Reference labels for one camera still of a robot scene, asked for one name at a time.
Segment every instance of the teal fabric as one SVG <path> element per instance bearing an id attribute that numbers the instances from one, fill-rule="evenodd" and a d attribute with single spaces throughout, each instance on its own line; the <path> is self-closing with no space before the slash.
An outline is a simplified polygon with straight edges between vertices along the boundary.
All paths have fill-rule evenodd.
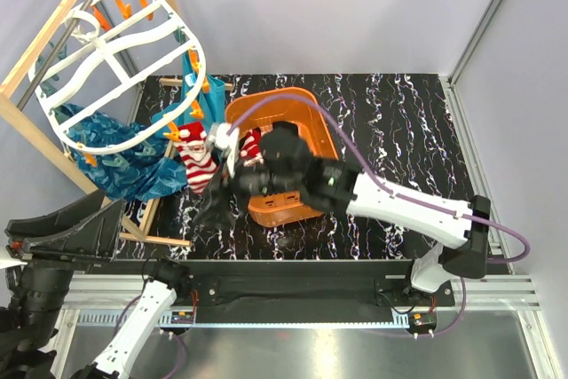
<path id="1" fill-rule="evenodd" d="M 58 120 L 63 121 L 83 110 L 74 104 L 58 108 Z M 146 126 L 122 124 L 112 117 L 95 113 L 69 130 L 68 136 L 86 146 L 116 145 L 133 138 Z M 187 185 L 185 165 L 164 158 L 168 141 L 152 136 L 144 143 L 118 154 L 96 156 L 97 166 L 87 164 L 83 153 L 72 150 L 77 167 L 108 198 L 149 201 L 181 190 Z"/>
<path id="2" fill-rule="evenodd" d="M 186 77 L 189 77 L 191 83 L 194 83 L 197 74 L 193 71 L 191 64 L 189 62 L 189 55 L 187 53 L 183 56 L 183 71 L 184 71 L 184 78 L 182 79 L 182 87 L 181 87 L 181 97 L 184 98 L 185 94 L 189 92 L 192 85 L 187 84 Z M 221 123 L 225 121 L 225 83 L 212 75 L 207 75 L 209 80 L 209 93 L 204 93 L 203 91 L 199 92 L 197 96 L 197 102 L 203 110 L 204 118 L 200 120 L 201 124 L 205 128 L 205 131 L 209 132 L 211 125 L 213 123 Z M 160 113 L 155 114 L 152 117 L 152 123 L 156 123 L 160 120 L 164 114 L 176 109 L 179 106 L 179 102 L 173 103 L 167 106 L 164 110 Z M 182 126 L 184 124 L 188 124 L 191 122 L 195 122 L 195 119 L 190 116 L 192 112 L 192 108 L 188 108 L 185 110 L 183 114 L 177 117 L 177 119 L 173 120 L 176 126 Z M 169 128 L 166 126 L 156 132 L 156 136 L 160 138 L 165 138 L 163 134 L 165 132 L 169 132 Z"/>

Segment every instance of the marble tabletop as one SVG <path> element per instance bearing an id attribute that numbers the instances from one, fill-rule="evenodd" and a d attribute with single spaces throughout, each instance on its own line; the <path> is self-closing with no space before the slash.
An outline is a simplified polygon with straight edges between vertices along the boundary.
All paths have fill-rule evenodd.
<path id="1" fill-rule="evenodd" d="M 227 103 L 247 94 L 297 86 L 319 103 L 355 141 L 377 174 L 424 193 L 467 200 L 473 196 L 452 117 L 437 75 L 221 75 L 233 83 Z M 179 100 L 179 88 L 163 88 L 157 76 L 146 81 L 136 121 Z M 354 156 L 331 131 L 335 148 L 348 162 Z M 294 224 L 264 228 L 241 214 L 230 231 L 195 229 L 201 198 L 189 189 L 162 198 L 150 234 L 193 242 L 165 246 L 121 241 L 117 257 L 145 259 L 392 259 L 422 256 L 432 240 L 398 225 L 363 217 L 326 214 Z M 139 221 L 144 203 L 128 213 Z"/>

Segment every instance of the orange plastic laundry basket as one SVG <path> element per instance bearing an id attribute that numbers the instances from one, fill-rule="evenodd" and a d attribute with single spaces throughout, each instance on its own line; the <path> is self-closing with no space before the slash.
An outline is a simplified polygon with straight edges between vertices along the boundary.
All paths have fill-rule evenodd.
<path id="1" fill-rule="evenodd" d="M 238 98 L 229 104 L 225 110 L 226 120 L 235 122 L 257 102 L 278 93 L 292 93 L 315 103 L 318 102 L 309 91 L 302 88 L 284 88 L 260 92 Z M 254 128 L 260 128 L 262 133 L 266 133 L 272 130 L 274 122 L 280 121 L 295 124 L 298 127 L 300 137 L 306 140 L 314 155 L 337 159 L 337 151 L 323 116 L 300 101 L 279 99 L 259 108 L 241 124 L 240 138 L 243 138 L 248 130 Z M 321 212 L 303 205 L 300 202 L 298 192 L 252 197 L 248 204 L 248 211 L 252 218 L 263 226 L 289 224 L 321 215 Z"/>

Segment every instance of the wooden frame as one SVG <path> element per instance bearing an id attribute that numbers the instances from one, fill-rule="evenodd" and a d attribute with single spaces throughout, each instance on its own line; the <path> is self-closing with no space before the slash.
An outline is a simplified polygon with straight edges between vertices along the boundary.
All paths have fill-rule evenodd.
<path id="1" fill-rule="evenodd" d="M 166 0 L 174 10 L 178 11 L 176 0 Z M 35 126 L 25 114 L 23 114 L 11 101 L 11 96 L 16 88 L 32 67 L 45 46 L 50 42 L 57 28 L 68 12 L 75 6 L 77 0 L 61 0 L 51 17 L 45 22 L 42 29 L 34 38 L 32 43 L 24 51 L 23 55 L 16 62 L 12 71 L 6 76 L 0 85 L 0 116 L 2 116 L 22 137 L 35 147 L 47 160 L 56 168 L 61 170 L 79 188 L 86 193 L 91 193 L 97 187 L 79 170 L 76 166 L 57 148 L 47 136 Z M 170 145 L 166 155 L 173 153 L 173 146 Z M 191 246 L 190 241 L 178 239 L 168 239 L 164 237 L 147 236 L 148 230 L 154 220 L 155 209 L 158 201 L 150 201 L 140 227 L 136 226 L 128 217 L 122 217 L 122 225 L 128 231 L 121 233 L 121 237 L 127 240 L 143 241 L 157 244 L 176 244 L 180 246 Z"/>

